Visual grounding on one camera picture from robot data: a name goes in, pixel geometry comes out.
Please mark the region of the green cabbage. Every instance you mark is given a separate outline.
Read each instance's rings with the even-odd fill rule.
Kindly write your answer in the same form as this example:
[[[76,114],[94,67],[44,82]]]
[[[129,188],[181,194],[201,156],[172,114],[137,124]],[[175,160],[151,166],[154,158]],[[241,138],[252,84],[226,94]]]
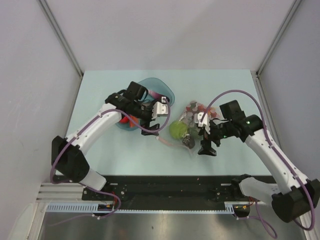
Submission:
[[[173,121],[169,126],[169,133],[175,140],[182,139],[188,133],[188,125],[182,121]]]

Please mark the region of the clear zip top bag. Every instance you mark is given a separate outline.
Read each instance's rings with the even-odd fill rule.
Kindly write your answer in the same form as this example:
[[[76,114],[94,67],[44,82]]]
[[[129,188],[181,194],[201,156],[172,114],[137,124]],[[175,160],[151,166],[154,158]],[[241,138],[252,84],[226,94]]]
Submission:
[[[198,114],[204,112],[206,108],[206,105],[196,100],[190,101],[184,107],[181,115],[168,126],[168,133],[172,141],[160,135],[155,139],[168,147],[187,150],[192,155],[196,142],[200,140],[200,128],[195,120]]]

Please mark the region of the red cherry tomato bunch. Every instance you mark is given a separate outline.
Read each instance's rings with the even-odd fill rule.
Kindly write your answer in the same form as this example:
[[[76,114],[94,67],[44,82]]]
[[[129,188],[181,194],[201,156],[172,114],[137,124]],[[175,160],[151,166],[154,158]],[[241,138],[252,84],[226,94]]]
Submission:
[[[184,111],[187,113],[192,113],[194,115],[200,112],[204,112],[206,109],[207,109],[206,105],[196,100],[192,100],[186,105],[186,107],[184,108]],[[221,119],[222,114],[221,114],[220,108],[211,106],[210,109],[208,110],[208,116],[210,120],[213,120],[215,118]]]

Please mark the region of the green striped melon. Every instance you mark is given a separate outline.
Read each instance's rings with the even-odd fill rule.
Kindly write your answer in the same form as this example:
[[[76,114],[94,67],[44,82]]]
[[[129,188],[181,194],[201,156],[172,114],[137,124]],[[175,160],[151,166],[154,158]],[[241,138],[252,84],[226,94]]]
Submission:
[[[188,125],[188,133],[193,137],[193,138],[199,138],[199,132],[200,129],[198,128],[197,124],[194,122],[191,122]]]

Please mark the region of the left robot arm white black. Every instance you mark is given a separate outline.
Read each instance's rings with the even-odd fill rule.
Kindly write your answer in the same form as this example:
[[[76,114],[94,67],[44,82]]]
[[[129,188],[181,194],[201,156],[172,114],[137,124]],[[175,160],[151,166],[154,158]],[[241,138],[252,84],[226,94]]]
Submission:
[[[85,155],[107,129],[124,117],[141,129],[143,135],[156,135],[161,128],[159,124],[150,126],[150,122],[161,114],[168,114],[168,100],[161,96],[144,103],[148,93],[147,88],[132,81],[127,89],[109,95],[97,114],[80,129],[67,137],[56,136],[51,143],[51,183],[56,183],[54,175],[59,171],[72,183],[93,189],[98,199],[107,199],[111,188],[107,180],[90,167]]]

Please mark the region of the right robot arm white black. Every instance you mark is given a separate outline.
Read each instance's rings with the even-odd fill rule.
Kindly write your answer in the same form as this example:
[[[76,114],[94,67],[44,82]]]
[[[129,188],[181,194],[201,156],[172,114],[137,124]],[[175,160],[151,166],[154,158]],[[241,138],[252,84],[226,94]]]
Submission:
[[[320,199],[320,182],[311,180],[288,159],[272,139],[264,122],[257,115],[246,116],[238,102],[233,100],[220,106],[226,119],[216,124],[206,112],[195,115],[194,122],[203,137],[199,155],[216,156],[212,144],[220,146],[222,139],[240,138],[271,173],[275,183],[265,183],[243,174],[231,181],[231,196],[242,201],[245,197],[270,205],[285,223],[314,211]]]

